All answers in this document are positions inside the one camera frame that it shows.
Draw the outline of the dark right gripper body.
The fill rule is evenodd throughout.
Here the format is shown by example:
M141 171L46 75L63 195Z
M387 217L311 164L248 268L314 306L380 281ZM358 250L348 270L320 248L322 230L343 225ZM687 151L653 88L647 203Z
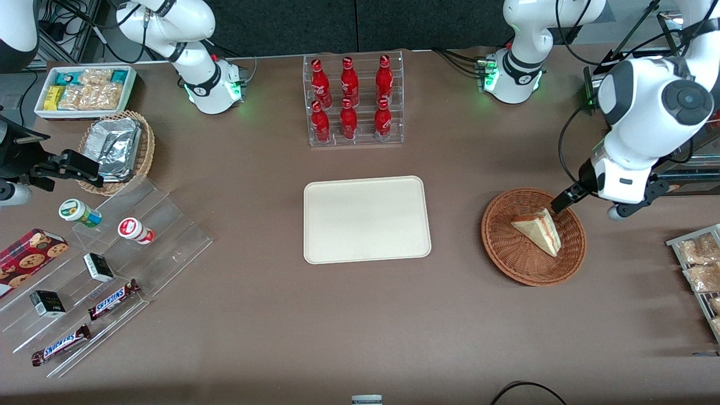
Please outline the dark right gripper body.
M1 177L11 183L53 183L41 174L34 174L34 167L44 164L52 154L47 153L41 142L50 135L30 130L7 119L2 119Z

